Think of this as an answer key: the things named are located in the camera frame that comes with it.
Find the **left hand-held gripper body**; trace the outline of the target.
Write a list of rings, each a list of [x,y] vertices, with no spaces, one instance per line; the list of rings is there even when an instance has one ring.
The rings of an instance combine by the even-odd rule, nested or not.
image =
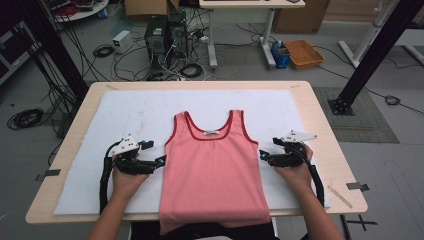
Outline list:
[[[129,175],[152,174],[156,169],[155,161],[139,160],[139,142],[128,135],[112,144],[107,150],[107,156],[114,156],[112,163],[122,172]]]

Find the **person's dark clothing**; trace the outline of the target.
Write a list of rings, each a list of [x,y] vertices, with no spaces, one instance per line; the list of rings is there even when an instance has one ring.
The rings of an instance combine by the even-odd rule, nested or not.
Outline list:
[[[260,225],[227,228],[218,223],[195,223],[160,234],[158,221],[132,222],[131,240],[200,240],[228,237],[230,240],[279,240],[271,222]]]

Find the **black computer tower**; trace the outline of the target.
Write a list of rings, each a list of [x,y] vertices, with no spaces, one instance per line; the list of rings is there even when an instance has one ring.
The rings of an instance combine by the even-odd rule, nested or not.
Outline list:
[[[172,59],[182,59],[188,54],[186,12],[174,11],[168,18],[168,48],[166,63],[171,65]]]
[[[167,52],[167,16],[153,15],[147,24],[144,39],[153,70],[161,70]]]

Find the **white desk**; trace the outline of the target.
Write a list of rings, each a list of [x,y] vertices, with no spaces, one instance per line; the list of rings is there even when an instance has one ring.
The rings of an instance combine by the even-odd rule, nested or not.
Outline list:
[[[215,23],[264,23],[264,33],[258,44],[262,48],[268,69],[273,69],[276,63],[268,41],[275,12],[278,9],[303,8],[305,5],[304,0],[199,0],[199,6],[208,12],[209,67],[215,70],[218,66],[213,33]]]

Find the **white foam mat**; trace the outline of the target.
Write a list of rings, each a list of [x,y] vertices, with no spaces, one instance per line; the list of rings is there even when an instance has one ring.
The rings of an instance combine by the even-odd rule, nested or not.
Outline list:
[[[289,90],[113,90],[104,93],[93,120],[68,171],[56,215],[96,215],[103,158],[113,143],[131,135],[152,140],[143,152],[151,160],[165,154],[173,117],[187,111],[202,129],[220,128],[231,110],[245,113],[247,132],[259,147],[272,154],[281,148],[272,139],[290,131],[305,132],[300,108]]]

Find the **round white table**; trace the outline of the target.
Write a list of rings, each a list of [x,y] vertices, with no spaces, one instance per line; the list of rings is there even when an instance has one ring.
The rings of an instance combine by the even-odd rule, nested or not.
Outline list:
[[[56,22],[69,22],[95,15],[109,0],[42,0]]]

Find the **large cardboard box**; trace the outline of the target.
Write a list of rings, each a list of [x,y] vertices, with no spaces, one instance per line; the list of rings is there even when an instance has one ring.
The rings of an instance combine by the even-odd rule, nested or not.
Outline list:
[[[304,0],[302,8],[280,9],[273,30],[280,34],[316,34],[331,0]]]

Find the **grey floor mat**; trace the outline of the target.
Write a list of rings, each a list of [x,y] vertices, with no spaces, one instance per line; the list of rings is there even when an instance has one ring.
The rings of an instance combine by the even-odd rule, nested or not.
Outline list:
[[[362,91],[351,106],[350,113],[336,115],[330,101],[342,91],[336,87],[314,87],[313,91],[339,142],[399,144],[395,133],[366,91]]]

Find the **black metal frame post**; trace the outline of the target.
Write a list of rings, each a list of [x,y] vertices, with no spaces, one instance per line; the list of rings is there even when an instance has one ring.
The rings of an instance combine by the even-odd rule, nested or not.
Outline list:
[[[56,68],[64,77],[75,96],[76,104],[80,105],[88,93],[89,87],[84,82],[59,34],[54,29],[41,1],[15,0],[15,5],[31,33],[41,42]]]
[[[346,86],[336,99],[330,101],[334,114],[345,115],[351,112],[356,97],[423,7],[424,0],[399,0]]]

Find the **blue container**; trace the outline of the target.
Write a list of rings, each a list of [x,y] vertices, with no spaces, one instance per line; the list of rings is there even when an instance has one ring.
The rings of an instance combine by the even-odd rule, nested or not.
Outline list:
[[[281,40],[276,41],[271,47],[271,54],[277,69],[285,69],[290,61],[290,52]]]

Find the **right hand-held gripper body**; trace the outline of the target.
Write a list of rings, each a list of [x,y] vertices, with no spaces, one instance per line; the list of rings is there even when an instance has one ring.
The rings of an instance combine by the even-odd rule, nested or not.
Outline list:
[[[297,167],[307,159],[305,141],[315,140],[316,134],[303,133],[291,130],[285,136],[280,137],[285,142],[282,154],[270,154],[268,164],[274,167]]]

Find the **small white box device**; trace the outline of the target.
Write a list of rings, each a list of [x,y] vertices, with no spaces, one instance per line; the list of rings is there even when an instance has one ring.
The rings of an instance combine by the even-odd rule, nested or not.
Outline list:
[[[133,40],[131,33],[127,30],[122,30],[118,35],[116,35],[112,42],[114,44],[115,50],[119,54],[124,54],[133,46]]]

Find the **black tape cross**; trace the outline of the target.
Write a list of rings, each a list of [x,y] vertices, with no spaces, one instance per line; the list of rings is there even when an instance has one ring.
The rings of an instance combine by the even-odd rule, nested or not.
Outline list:
[[[362,229],[364,231],[367,231],[367,226],[368,225],[373,225],[373,226],[377,226],[378,223],[375,221],[366,221],[363,219],[363,217],[361,215],[358,216],[357,220],[348,220],[347,221],[348,224],[358,224],[362,227]]]

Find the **person's left hand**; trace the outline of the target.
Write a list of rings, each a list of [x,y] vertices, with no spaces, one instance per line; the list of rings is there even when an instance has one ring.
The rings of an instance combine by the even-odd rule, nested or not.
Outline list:
[[[140,186],[148,179],[148,175],[129,175],[122,173],[117,167],[113,168],[113,193],[111,198],[129,201]]]

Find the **small cardboard box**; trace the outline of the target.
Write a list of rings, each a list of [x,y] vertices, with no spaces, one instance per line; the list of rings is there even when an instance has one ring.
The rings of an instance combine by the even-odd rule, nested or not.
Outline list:
[[[180,0],[124,0],[126,16],[144,20],[153,15],[166,15],[179,7]]]

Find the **white metal stand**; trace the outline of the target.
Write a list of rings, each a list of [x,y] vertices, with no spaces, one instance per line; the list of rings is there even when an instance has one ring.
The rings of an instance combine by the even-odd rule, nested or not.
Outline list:
[[[345,41],[339,41],[338,45],[343,50],[344,54],[353,65],[357,68],[360,61],[363,59],[367,49],[371,46],[373,41],[378,36],[380,30],[383,28],[389,14],[394,10],[399,0],[381,1],[377,8],[378,15],[371,23],[367,33],[362,37],[361,42],[354,50],[351,50]],[[402,46],[407,50],[422,66],[424,66],[424,52],[421,53],[417,47],[424,47],[424,7],[422,8],[423,15],[419,16],[417,20],[413,20],[408,24],[401,37],[395,43],[396,46]]]

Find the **thin wooden stick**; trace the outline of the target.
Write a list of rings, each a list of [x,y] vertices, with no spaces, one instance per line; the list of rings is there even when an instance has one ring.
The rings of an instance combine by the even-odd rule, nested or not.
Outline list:
[[[328,189],[339,199],[341,200],[348,208],[353,209],[353,205],[344,198],[336,189],[334,189],[332,186],[328,185]]]

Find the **black tape strip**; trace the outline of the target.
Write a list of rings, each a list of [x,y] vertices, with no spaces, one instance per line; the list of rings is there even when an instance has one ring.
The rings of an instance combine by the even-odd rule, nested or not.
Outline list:
[[[39,182],[42,182],[42,181],[44,181],[44,179],[46,178],[46,177],[50,177],[50,176],[58,176],[58,175],[60,175],[60,172],[61,172],[61,169],[49,169],[49,170],[46,170],[43,174],[38,174],[36,177],[35,177],[35,181],[39,181]]]
[[[361,192],[370,190],[367,184],[361,184],[360,182],[346,183],[349,190],[360,190]]]

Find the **pink tank top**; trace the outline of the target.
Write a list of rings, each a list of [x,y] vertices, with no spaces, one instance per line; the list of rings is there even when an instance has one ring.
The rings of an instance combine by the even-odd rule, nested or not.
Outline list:
[[[176,114],[165,151],[162,235],[192,223],[236,228],[270,221],[258,142],[248,135],[242,110],[231,110],[213,131],[199,128],[187,111]]]

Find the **person's right hand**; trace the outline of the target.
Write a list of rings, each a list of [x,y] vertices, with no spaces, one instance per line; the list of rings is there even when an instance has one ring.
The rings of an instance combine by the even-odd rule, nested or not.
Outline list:
[[[292,168],[275,167],[274,170],[284,179],[296,196],[313,193],[311,175],[305,163]]]

